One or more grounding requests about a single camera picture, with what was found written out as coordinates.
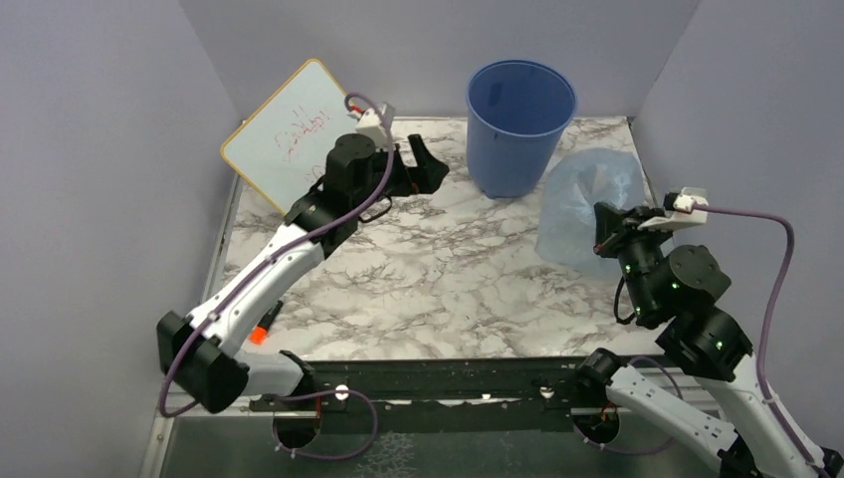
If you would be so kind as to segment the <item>light blue trash bag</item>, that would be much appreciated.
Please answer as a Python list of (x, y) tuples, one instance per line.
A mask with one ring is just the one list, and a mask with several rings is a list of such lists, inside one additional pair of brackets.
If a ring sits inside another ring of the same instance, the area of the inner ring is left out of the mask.
[(631, 152), (593, 147), (566, 156), (547, 175), (534, 250), (544, 261), (583, 275), (613, 279), (618, 263), (593, 253), (593, 206), (608, 202), (622, 210), (645, 202), (644, 179)]

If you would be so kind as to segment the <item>blue plastic trash bin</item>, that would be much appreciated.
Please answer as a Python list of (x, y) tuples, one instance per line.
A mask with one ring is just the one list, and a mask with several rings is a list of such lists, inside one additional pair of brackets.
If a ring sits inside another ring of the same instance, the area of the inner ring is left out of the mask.
[(487, 197), (507, 199), (538, 185), (578, 99), (557, 70), (512, 59), (478, 70), (467, 85), (466, 105), (469, 174)]

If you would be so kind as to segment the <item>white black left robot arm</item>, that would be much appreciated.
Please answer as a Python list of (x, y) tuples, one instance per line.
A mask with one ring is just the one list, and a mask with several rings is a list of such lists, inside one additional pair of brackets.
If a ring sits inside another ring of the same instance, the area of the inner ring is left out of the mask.
[(158, 398), (177, 384), (194, 405), (219, 413), (241, 396), (274, 394), (297, 409), (312, 399), (308, 365), (290, 352), (260, 355), (243, 344), (286, 291), (327, 259), (363, 223), (372, 204), (430, 195), (448, 175), (418, 134), (407, 138), (415, 165), (400, 148), (380, 149), (365, 135), (340, 136), (328, 152), (323, 175), (295, 201), (264, 249), (220, 291), (185, 316), (165, 314), (156, 325), (158, 359), (165, 375)]

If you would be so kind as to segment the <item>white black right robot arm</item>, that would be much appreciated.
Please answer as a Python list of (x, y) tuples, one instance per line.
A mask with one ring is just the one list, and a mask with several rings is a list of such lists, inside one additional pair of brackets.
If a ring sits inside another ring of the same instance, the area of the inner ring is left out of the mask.
[(836, 477), (842, 455), (814, 443), (773, 393), (762, 371), (762, 347), (718, 306), (731, 279), (703, 245), (662, 245), (680, 228), (705, 222), (703, 198), (672, 194), (664, 207), (593, 207), (594, 252), (619, 262), (632, 322), (659, 329), (658, 346), (725, 413), (717, 420), (644, 377), (606, 349), (577, 368), (576, 396), (603, 400), (646, 417), (692, 448), (724, 477)]

